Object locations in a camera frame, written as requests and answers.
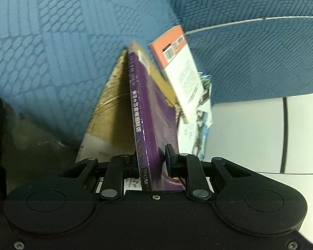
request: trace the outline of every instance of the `book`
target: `book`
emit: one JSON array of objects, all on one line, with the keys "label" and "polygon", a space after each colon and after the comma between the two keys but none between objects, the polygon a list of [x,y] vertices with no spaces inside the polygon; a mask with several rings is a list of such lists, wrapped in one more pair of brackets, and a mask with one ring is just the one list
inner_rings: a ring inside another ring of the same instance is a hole
[{"label": "book", "polygon": [[204,89],[181,26],[169,29],[149,48],[175,91],[184,122],[190,123]]},{"label": "book", "polygon": [[[134,154],[136,146],[130,98],[128,53],[124,50],[96,104],[76,162],[86,158],[108,162],[116,155]],[[140,180],[125,179],[124,191],[126,190],[141,190]]]},{"label": "book", "polygon": [[129,46],[129,80],[134,135],[142,189],[182,190],[178,179],[167,175],[165,145],[178,153],[175,95],[134,41]]},{"label": "book", "polygon": [[199,105],[196,108],[196,116],[185,123],[183,115],[178,123],[179,153],[196,155],[200,160],[205,159],[205,141],[209,128],[212,124],[211,111],[211,75],[199,72],[204,91],[202,92]]}]

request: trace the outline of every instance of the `screw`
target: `screw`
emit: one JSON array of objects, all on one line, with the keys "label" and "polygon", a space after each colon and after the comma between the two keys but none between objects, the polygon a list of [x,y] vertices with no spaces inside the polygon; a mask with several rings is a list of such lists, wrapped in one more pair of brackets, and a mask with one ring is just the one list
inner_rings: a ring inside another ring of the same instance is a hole
[{"label": "screw", "polygon": [[297,242],[290,242],[287,246],[289,250],[296,250],[298,248],[298,243]]},{"label": "screw", "polygon": [[118,194],[118,192],[114,189],[105,189],[101,192],[101,195],[103,195],[104,197],[115,197]]},{"label": "screw", "polygon": [[14,248],[16,250],[23,250],[24,249],[24,244],[22,242],[15,242],[14,243]]},{"label": "screw", "polygon": [[193,191],[193,195],[199,198],[207,197],[209,195],[209,192],[204,189],[197,189]]}]

